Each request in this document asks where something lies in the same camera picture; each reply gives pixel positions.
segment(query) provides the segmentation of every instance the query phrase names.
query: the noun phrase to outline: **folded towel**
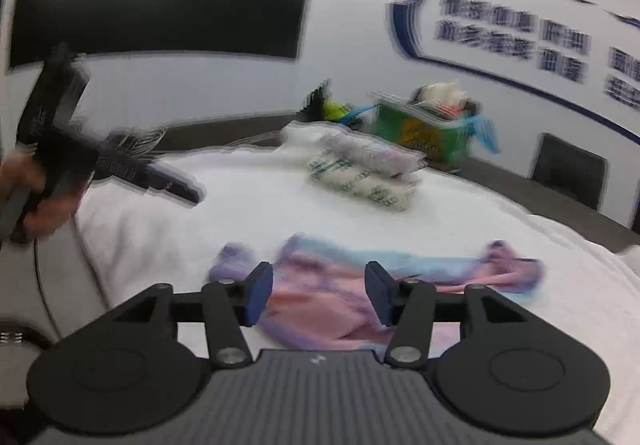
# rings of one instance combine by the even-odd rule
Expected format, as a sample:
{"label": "folded towel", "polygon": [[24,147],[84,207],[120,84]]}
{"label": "folded towel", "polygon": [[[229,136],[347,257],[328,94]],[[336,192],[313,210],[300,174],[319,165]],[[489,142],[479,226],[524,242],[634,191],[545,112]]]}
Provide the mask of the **folded towel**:
{"label": "folded towel", "polygon": [[[489,244],[484,257],[431,258],[396,251],[350,251],[303,235],[291,237],[274,263],[273,292],[258,325],[283,344],[300,349],[360,349],[382,352],[393,335],[383,327],[364,286],[364,267],[378,261],[396,279],[417,277],[438,291],[462,292],[466,284],[492,286],[522,301],[538,285],[542,265],[517,259],[504,241]],[[241,280],[257,263],[251,250],[226,245],[209,281]],[[430,357],[460,338],[457,323],[439,323]]]}
{"label": "folded towel", "polygon": [[380,206],[406,210],[415,193],[414,178],[385,178],[372,173],[332,151],[317,154],[309,161],[311,178],[347,194]]}
{"label": "folded towel", "polygon": [[421,152],[366,134],[327,130],[320,143],[335,154],[387,177],[409,174],[424,167]]}

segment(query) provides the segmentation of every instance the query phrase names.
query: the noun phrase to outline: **black chair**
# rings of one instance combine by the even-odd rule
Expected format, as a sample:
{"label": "black chair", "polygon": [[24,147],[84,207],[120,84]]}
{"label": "black chair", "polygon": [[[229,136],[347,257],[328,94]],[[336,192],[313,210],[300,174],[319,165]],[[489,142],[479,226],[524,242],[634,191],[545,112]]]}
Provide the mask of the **black chair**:
{"label": "black chair", "polygon": [[608,162],[546,132],[531,179],[597,210]]}

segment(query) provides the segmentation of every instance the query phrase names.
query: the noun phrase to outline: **white wall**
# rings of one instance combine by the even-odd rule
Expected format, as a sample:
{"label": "white wall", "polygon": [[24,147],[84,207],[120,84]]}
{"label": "white wall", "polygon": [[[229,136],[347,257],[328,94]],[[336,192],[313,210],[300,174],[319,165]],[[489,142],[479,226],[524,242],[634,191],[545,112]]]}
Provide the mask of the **white wall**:
{"label": "white wall", "polygon": [[[609,160],[609,180],[601,212],[628,225],[640,180],[640,150],[612,130],[538,96],[485,78],[425,64],[402,57],[389,34],[386,15],[389,2],[396,0],[308,0],[300,58],[297,61],[269,60],[216,54],[151,54],[92,57],[87,65],[90,85],[79,114],[90,117],[100,133],[116,126],[147,128],[161,123],[197,120],[212,116],[251,114],[299,108],[304,96],[327,77],[333,81],[337,98],[365,103],[367,91],[388,91],[408,95],[417,86],[456,78],[469,94],[481,101],[494,120],[502,152],[485,158],[508,170],[528,175],[538,137],[551,132]],[[446,46],[427,39],[432,36],[434,10],[422,11],[425,50],[470,65],[526,81],[533,78],[540,88],[597,111],[640,134],[640,113],[613,102],[602,93],[601,74],[606,69],[609,45],[627,49],[640,57],[640,31],[617,24],[602,7],[579,8],[569,0],[516,0],[510,4],[538,15],[583,28],[593,35],[589,64],[594,74],[585,85],[554,81],[549,84],[540,72],[521,72],[499,57],[477,61],[460,46]],[[638,16],[640,0],[594,0],[620,14]],[[10,17],[3,12],[3,31]],[[2,48],[6,53],[7,35]],[[28,96],[37,68],[20,68],[6,76],[6,100],[2,118],[2,140],[8,146],[15,138],[15,124]]]}

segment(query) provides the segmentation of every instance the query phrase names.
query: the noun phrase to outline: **hand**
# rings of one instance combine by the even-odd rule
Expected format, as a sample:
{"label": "hand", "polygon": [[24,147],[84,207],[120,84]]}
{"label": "hand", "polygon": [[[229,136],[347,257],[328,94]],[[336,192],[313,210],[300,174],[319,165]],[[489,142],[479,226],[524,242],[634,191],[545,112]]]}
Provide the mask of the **hand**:
{"label": "hand", "polygon": [[[0,164],[0,196],[5,198],[16,185],[27,185],[34,192],[44,190],[44,172],[30,155],[9,157]],[[46,237],[64,225],[78,209],[85,189],[82,185],[62,196],[41,201],[36,211],[24,217],[27,237]]]}

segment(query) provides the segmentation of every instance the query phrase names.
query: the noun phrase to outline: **black circular disc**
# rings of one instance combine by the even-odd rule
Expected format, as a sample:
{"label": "black circular disc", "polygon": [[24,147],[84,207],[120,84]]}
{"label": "black circular disc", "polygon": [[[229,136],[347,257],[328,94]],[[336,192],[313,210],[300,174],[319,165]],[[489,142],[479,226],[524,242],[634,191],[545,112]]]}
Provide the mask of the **black circular disc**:
{"label": "black circular disc", "polygon": [[119,324],[76,335],[30,368],[31,402],[55,424],[88,434],[152,427],[199,388],[200,362],[177,341]]}
{"label": "black circular disc", "polygon": [[609,394],[609,372],[590,349],[558,330],[496,325],[446,352],[436,388],[479,427],[523,437],[592,425]]}

